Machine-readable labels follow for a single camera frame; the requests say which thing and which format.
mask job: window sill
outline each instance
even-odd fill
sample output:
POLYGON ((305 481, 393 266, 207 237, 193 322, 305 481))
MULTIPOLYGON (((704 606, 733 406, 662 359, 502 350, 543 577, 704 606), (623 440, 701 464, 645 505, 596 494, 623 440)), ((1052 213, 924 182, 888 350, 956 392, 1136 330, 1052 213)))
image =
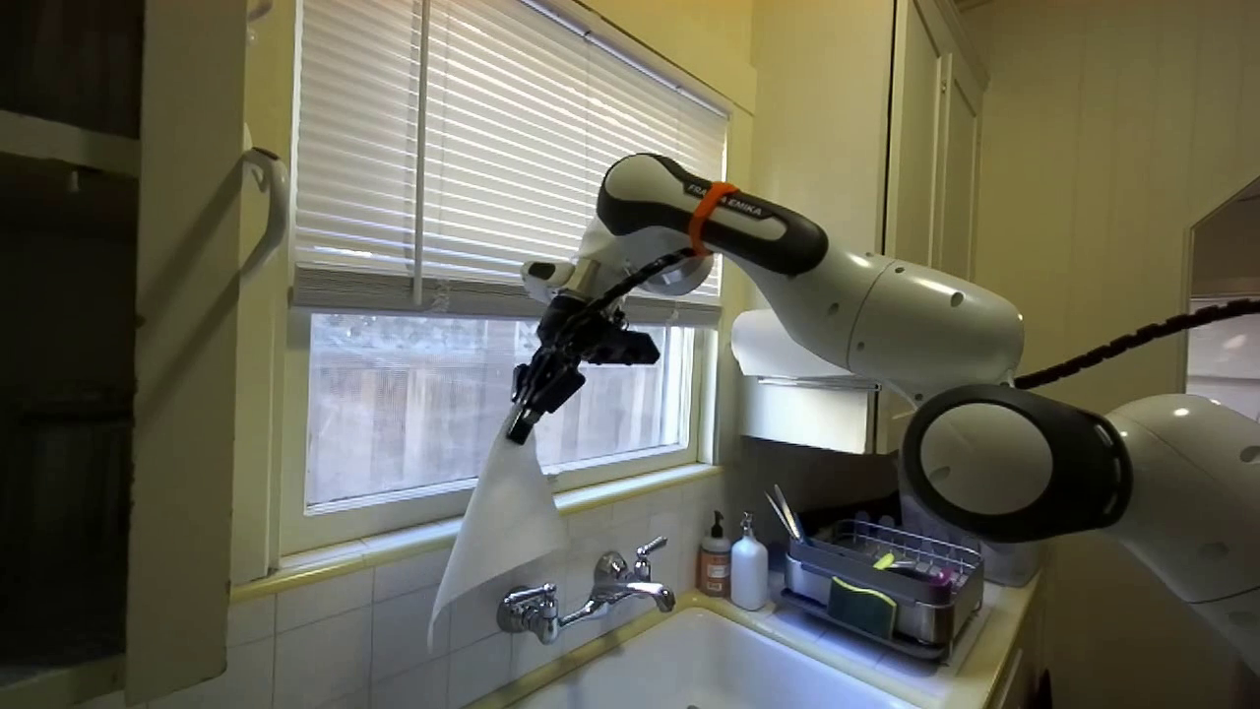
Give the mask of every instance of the window sill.
MULTIPOLYGON (((722 475, 716 464, 687 464, 687 471, 665 471, 650 476, 611 481, 596 490, 558 494, 556 507, 585 514, 585 507, 615 505, 628 498, 657 494, 657 490, 716 476, 716 475, 722 475)), ((339 547, 289 557, 270 581, 231 588, 231 599, 279 595, 279 590, 325 582, 364 566, 384 566, 420 547, 453 544, 456 536, 462 536, 462 519, 441 519, 441 526, 420 526, 390 536, 372 536, 339 547)))

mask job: window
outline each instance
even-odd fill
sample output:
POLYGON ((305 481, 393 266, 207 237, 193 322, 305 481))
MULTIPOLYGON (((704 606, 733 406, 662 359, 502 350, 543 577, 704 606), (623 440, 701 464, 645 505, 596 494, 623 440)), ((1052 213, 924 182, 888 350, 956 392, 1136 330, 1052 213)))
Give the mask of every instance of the window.
MULTIPOLYGON (((533 0, 308 0, 294 98, 294 421, 285 553, 456 517, 543 313, 636 152, 724 173, 728 116, 533 0)), ((640 301, 657 366, 586 366, 535 430, 558 485, 704 463, 716 278, 640 301)))

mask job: dish rack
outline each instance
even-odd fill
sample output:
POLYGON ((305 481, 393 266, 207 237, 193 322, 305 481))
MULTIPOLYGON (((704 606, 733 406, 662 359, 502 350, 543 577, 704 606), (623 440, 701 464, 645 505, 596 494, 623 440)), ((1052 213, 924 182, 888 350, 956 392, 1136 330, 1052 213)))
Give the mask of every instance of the dish rack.
POLYGON ((847 519, 789 544, 784 605, 923 664, 945 664, 986 605, 981 547, 847 519))

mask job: plastic container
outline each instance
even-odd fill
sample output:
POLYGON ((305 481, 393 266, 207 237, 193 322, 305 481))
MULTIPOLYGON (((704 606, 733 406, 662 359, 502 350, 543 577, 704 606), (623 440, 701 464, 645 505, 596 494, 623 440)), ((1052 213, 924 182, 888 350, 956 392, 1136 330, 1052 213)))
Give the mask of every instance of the plastic container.
POLYGON ((733 564, 733 544, 724 542, 722 514, 713 514, 709 536, 701 542, 701 553, 696 553, 696 588, 701 588, 701 595, 722 595, 724 599, 728 564, 733 564))
POLYGON ((753 517, 746 514, 746 536, 733 547, 733 605, 759 612, 774 599, 774 557, 756 542, 753 517))

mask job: faucet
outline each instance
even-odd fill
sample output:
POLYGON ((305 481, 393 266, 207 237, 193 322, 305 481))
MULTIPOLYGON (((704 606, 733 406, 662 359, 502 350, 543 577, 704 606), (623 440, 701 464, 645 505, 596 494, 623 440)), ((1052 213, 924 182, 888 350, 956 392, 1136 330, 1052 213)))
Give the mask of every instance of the faucet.
POLYGON ((586 605, 574 615, 558 615, 556 605, 556 582, 540 582, 540 588, 515 588, 502 599, 502 631, 504 633, 535 633, 543 647, 553 647, 558 637, 564 627, 578 623, 578 620, 600 620, 608 615, 615 605, 623 599, 653 599, 662 615, 675 612, 675 590, 665 582, 653 581, 653 566, 645 557, 653 557, 657 547, 665 547, 665 536, 636 547, 636 564, 628 564, 628 557, 620 553, 602 553, 596 560, 596 588, 586 595, 586 605))
POLYGON ((653 599, 657 612, 675 612, 675 590, 665 582, 653 582, 653 566, 645 557, 665 547, 665 536, 636 547, 636 564, 628 564, 620 553, 602 553, 596 560, 596 588, 578 615, 602 615, 608 606, 623 605, 628 595, 653 599))

